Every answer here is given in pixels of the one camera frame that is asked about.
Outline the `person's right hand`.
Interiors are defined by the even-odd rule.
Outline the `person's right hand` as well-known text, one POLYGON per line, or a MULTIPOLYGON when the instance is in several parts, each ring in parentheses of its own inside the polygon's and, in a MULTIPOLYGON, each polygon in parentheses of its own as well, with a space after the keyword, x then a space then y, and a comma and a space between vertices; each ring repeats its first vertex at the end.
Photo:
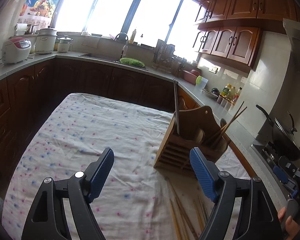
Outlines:
MULTIPOLYGON (((280 222, 283 221, 286 213, 286 207, 280 209, 277 213, 278 219, 280 222)), ((287 240, 292 240, 300 230, 300 225, 296 223, 291 216, 289 216, 285 222, 286 232, 288 233, 287 240)))

